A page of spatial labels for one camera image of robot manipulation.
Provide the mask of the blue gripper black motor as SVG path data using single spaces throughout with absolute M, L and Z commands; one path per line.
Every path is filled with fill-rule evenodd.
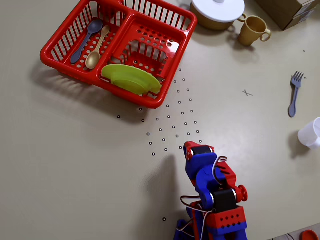
M 212 165 L 217 159 L 214 147 L 187 141 L 183 146 L 186 159 L 185 171 L 189 179 L 194 182 L 198 172 L 205 166 Z

